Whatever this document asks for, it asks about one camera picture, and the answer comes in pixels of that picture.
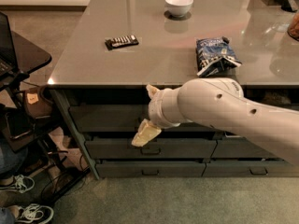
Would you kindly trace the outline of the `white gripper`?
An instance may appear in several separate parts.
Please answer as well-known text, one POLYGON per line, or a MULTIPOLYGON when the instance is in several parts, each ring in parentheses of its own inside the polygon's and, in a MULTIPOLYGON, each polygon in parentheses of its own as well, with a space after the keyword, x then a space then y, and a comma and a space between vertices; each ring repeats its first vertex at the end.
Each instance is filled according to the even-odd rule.
POLYGON ((149 102, 149 119, 143 119, 135 134, 132 145, 143 147, 158 136, 162 129, 178 127, 181 123, 189 123, 178 108, 179 89, 162 89, 148 84, 146 86, 149 102))

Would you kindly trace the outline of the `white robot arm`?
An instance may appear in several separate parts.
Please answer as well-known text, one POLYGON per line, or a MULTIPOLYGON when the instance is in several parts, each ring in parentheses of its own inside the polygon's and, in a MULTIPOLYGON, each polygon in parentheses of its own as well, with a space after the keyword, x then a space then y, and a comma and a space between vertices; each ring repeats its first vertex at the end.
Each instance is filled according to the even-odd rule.
POLYGON ((149 117, 132 145, 143 147, 163 129, 194 122, 245 137, 293 164, 299 164, 299 112, 253 102, 230 78, 197 78, 176 89, 148 85, 149 117))

